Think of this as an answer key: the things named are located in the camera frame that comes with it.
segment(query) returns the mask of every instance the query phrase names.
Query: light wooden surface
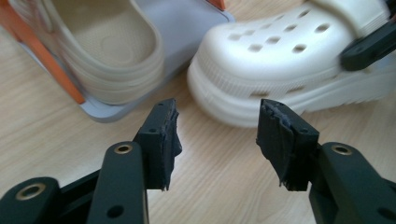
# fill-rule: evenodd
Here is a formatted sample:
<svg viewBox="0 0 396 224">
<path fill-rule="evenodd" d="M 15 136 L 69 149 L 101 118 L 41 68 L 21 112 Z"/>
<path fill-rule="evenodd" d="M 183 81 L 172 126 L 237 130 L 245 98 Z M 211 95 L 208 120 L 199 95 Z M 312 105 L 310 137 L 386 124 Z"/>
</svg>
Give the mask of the light wooden surface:
<svg viewBox="0 0 396 224">
<path fill-rule="evenodd" d="M 228 0 L 239 20 L 277 14 L 300 1 Z M 100 168 L 106 149 L 132 140 L 151 107 L 175 97 L 183 152 L 170 191 L 148 192 L 151 223 L 315 223 L 307 192 L 287 192 L 256 146 L 256 129 L 218 123 L 192 100 L 182 72 L 125 118 L 97 123 L 0 31 L 0 195 L 36 176 L 64 186 Z M 319 142 L 356 147 L 396 181 L 396 94 L 303 114 Z"/>
</svg>

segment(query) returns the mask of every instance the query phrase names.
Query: wooden floor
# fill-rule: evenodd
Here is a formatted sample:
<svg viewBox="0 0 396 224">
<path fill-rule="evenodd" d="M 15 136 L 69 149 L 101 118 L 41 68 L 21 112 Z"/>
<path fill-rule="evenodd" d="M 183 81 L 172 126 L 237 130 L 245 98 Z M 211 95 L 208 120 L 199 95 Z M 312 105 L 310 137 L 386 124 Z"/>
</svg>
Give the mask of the wooden floor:
<svg viewBox="0 0 396 224">
<path fill-rule="evenodd" d="M 299 4 L 226 1 L 238 21 L 275 15 Z M 230 127 L 204 114 L 191 98 L 186 71 L 123 119 L 98 123 L 4 30 L 0 195 L 31 177 L 52 176 L 64 186 L 99 169 L 107 148 L 132 140 L 152 106 L 171 97 L 177 99 L 183 152 L 176 159 L 170 190 L 148 191 L 151 223 L 315 223 L 307 192 L 279 187 L 275 171 L 255 143 L 257 130 Z M 380 101 L 304 113 L 303 118 L 320 131 L 321 144 L 349 144 L 383 177 L 396 181 L 395 93 Z"/>
</svg>

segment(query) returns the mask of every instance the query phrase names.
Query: wood grain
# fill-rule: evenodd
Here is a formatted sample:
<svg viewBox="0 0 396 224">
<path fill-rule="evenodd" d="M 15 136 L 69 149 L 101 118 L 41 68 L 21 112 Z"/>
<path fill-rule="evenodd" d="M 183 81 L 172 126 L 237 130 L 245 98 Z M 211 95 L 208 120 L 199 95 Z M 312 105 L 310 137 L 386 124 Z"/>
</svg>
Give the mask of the wood grain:
<svg viewBox="0 0 396 224">
<path fill-rule="evenodd" d="M 301 1 L 228 0 L 239 21 L 275 15 Z M 148 192 L 151 223 L 315 223 L 307 192 L 287 192 L 256 146 L 256 129 L 230 127 L 208 117 L 191 98 L 186 71 L 125 118 L 97 123 L 0 30 L 0 195 L 36 176 L 61 186 L 100 168 L 106 149 L 132 140 L 151 107 L 177 99 L 183 152 L 171 188 Z M 356 147 L 385 178 L 396 181 L 396 94 L 342 105 L 303 118 L 319 142 Z"/>
</svg>

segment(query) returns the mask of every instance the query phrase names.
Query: shoe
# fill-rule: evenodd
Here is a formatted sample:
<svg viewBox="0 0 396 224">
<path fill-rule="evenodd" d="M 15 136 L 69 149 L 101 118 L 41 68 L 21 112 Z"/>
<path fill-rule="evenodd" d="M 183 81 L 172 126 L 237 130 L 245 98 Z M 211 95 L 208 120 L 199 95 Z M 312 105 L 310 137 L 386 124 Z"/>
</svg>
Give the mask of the shoe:
<svg viewBox="0 0 396 224">
<path fill-rule="evenodd" d="M 127 104 L 164 79 L 160 34 L 134 1 L 9 3 L 82 88 L 105 104 Z"/>
<path fill-rule="evenodd" d="M 307 1 L 272 18 L 217 26 L 188 71 L 191 95 L 213 118 L 257 127 L 260 100 L 296 113 L 379 99 L 395 89 L 395 52 L 357 72 L 339 55 L 388 22 L 382 1 Z"/>
</svg>

